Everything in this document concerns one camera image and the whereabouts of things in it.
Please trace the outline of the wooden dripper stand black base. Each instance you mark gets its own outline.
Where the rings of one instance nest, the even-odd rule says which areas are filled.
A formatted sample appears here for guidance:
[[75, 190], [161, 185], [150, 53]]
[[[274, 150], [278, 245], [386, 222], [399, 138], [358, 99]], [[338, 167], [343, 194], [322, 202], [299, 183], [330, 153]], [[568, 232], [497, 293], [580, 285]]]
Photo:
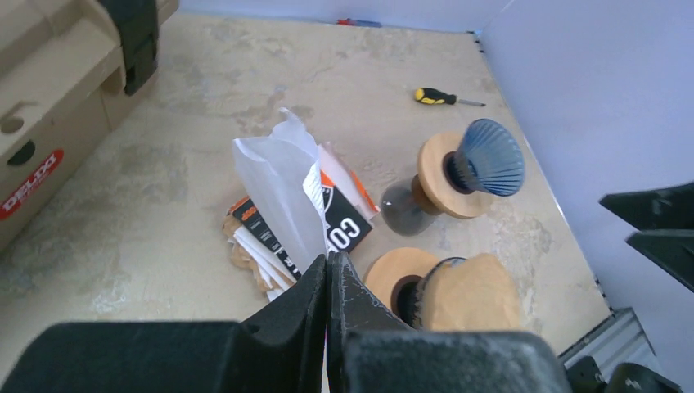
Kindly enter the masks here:
[[412, 327], [417, 285], [439, 262], [428, 251], [401, 247], [378, 258], [363, 281], [381, 303]]

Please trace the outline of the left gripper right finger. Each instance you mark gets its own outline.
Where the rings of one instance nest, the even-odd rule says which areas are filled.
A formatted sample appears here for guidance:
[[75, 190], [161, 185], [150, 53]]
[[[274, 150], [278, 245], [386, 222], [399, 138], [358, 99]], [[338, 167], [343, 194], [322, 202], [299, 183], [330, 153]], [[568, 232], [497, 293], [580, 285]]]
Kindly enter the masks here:
[[529, 332], [426, 332], [397, 318], [347, 254], [327, 258], [332, 392], [569, 392], [549, 345]]

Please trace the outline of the white paper coffee filter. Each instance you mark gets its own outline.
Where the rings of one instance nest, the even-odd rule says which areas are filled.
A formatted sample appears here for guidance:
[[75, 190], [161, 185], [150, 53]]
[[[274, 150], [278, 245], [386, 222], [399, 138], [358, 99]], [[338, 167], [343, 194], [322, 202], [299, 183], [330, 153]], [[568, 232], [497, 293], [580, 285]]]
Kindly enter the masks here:
[[247, 195], [305, 273], [328, 253], [318, 145], [299, 116], [280, 112], [285, 119], [268, 136], [234, 139], [232, 155]]

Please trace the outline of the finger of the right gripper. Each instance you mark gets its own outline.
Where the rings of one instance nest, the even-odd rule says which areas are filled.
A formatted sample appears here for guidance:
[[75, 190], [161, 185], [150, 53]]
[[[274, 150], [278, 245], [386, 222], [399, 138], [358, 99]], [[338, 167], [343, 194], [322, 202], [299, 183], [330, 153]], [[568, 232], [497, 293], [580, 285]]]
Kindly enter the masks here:
[[626, 242], [693, 291], [693, 230], [655, 229], [633, 233]]
[[607, 194], [599, 203], [638, 230], [693, 229], [693, 183]]

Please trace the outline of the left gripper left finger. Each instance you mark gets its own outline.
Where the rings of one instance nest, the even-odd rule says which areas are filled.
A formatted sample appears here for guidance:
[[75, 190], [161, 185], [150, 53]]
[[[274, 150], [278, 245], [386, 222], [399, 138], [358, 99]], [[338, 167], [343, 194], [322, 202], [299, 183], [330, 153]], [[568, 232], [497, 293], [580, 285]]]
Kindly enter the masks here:
[[5, 392], [318, 392], [327, 267], [242, 322], [58, 323], [24, 350]]

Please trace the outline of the brown paper coffee filter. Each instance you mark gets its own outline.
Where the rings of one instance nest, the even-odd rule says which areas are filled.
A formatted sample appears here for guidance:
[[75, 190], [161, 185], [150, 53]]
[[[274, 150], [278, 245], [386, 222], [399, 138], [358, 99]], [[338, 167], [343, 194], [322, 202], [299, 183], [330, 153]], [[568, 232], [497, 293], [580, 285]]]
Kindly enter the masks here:
[[437, 300], [428, 331], [521, 330], [524, 311], [516, 283], [491, 254], [466, 259], [445, 274], [435, 292]]

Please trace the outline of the wooden ring dripper holder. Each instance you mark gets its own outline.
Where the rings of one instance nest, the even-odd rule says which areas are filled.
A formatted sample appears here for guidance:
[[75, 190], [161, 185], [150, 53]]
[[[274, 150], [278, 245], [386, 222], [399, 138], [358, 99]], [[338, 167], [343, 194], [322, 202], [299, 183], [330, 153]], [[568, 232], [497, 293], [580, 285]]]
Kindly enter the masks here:
[[460, 133], [437, 133], [421, 146], [417, 157], [417, 175], [423, 192], [441, 212], [457, 219], [473, 219], [485, 214], [494, 196], [484, 192], [462, 193], [448, 181], [445, 159], [462, 141]]

